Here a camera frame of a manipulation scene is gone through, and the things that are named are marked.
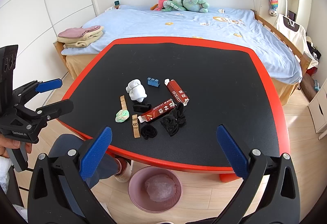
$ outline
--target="black tabletop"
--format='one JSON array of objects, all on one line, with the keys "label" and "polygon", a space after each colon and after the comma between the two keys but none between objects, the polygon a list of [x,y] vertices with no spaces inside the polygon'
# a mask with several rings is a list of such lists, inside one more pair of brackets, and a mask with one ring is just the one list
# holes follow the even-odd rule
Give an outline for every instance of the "black tabletop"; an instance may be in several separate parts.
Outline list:
[{"label": "black tabletop", "polygon": [[[159,79],[160,86],[149,86],[148,77]],[[133,79],[141,81],[148,95],[143,102],[151,103],[152,107],[173,98],[165,79],[176,80],[184,90],[190,99],[184,107],[187,123],[176,135],[170,137],[160,121],[154,120],[151,124],[158,130],[155,138],[134,138],[131,116],[140,113],[133,111],[135,102],[125,90]],[[125,95],[130,117],[116,123],[121,95]],[[116,44],[83,78],[70,99],[74,110],[60,116],[63,123],[91,137],[108,125],[112,129],[111,145],[144,156],[191,165],[230,167],[216,140],[220,124],[241,137],[250,149],[279,156],[269,100],[245,51],[175,43]]]}]

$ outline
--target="white drawer cabinet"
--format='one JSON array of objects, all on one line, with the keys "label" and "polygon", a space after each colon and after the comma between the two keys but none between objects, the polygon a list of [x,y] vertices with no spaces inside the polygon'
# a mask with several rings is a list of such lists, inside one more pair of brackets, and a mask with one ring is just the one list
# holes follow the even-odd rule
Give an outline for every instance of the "white drawer cabinet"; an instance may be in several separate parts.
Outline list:
[{"label": "white drawer cabinet", "polygon": [[322,133],[319,139],[327,134],[327,81],[309,104],[316,133]]}]

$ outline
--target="red table edge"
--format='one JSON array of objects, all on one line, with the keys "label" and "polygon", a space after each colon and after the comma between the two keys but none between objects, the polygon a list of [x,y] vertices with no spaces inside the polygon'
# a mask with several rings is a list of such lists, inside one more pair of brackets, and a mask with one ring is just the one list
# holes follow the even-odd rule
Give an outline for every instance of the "red table edge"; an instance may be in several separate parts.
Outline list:
[{"label": "red table edge", "polygon": [[[89,71],[95,66],[95,64],[105,55],[105,53],[116,44],[155,44],[155,43],[175,43],[180,45],[190,45],[190,46],[199,46],[199,47],[210,47],[224,50],[237,50],[243,51],[249,54],[254,66],[257,69],[257,72],[261,78],[262,84],[266,91],[271,111],[273,114],[278,144],[279,144],[279,153],[282,155],[283,153],[290,153],[290,144],[288,137],[288,130],[286,126],[285,115],[283,112],[283,108],[281,102],[279,100],[279,96],[275,89],[275,86],[262,64],[259,57],[256,53],[247,47],[234,45],[226,42],[217,42],[205,39],[197,39],[197,38],[183,38],[183,37],[134,37],[134,38],[123,38],[112,41],[107,47],[105,47],[94,59],[84,68],[84,70],[78,75],[78,77],[74,80],[72,85],[67,90],[66,94],[63,96],[62,100],[69,99],[74,90],[78,87],[78,85],[82,82],[84,77],[89,73]],[[63,123],[59,120],[59,122],[70,129],[71,131],[77,133],[84,139],[91,139],[90,136],[70,127],[69,125]],[[180,170],[186,172],[202,172],[202,173],[233,173],[233,169],[231,167],[214,167],[214,166],[200,166],[200,165],[190,165],[183,163],[170,162],[166,160],[155,159],[151,157],[147,157],[144,155],[139,155],[133,152],[126,151],[124,149],[109,146],[108,151],[117,155],[120,155],[125,158],[129,158],[144,164],[153,165],[157,167]]]}]

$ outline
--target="pink trash bin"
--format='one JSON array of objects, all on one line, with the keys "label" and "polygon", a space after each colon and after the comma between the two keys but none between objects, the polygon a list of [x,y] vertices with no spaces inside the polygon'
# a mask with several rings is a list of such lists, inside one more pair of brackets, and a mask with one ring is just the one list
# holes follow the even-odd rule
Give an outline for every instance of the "pink trash bin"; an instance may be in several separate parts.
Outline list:
[{"label": "pink trash bin", "polygon": [[[164,202],[152,201],[144,186],[144,182],[147,179],[158,174],[168,175],[176,185],[176,194]],[[128,194],[130,196],[130,200],[132,200],[134,205],[136,205],[139,209],[148,213],[162,213],[178,204],[182,198],[183,185],[174,172],[162,168],[148,166],[140,169],[132,176],[128,186]]]}]

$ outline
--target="blue jeans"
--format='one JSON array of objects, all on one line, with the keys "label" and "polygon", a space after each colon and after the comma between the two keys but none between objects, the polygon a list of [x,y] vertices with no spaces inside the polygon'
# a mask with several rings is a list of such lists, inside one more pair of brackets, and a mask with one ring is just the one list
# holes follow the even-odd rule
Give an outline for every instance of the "blue jeans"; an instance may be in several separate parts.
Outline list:
[{"label": "blue jeans", "polygon": [[[53,157],[66,155],[66,153],[70,149],[78,150],[80,146],[83,144],[83,142],[84,141],[82,139],[80,139],[75,135],[62,134],[54,142],[48,156],[50,158],[53,158]],[[109,156],[108,154],[105,154],[102,160],[100,161],[99,166],[96,169],[94,175],[90,178],[87,178],[85,182],[91,189],[99,182],[100,179],[107,179],[110,176],[116,174],[118,170],[119,168],[114,158]],[[72,211],[78,215],[84,216],[73,196],[72,191],[68,186],[68,182],[66,178],[64,176],[59,175],[59,180]]]}]

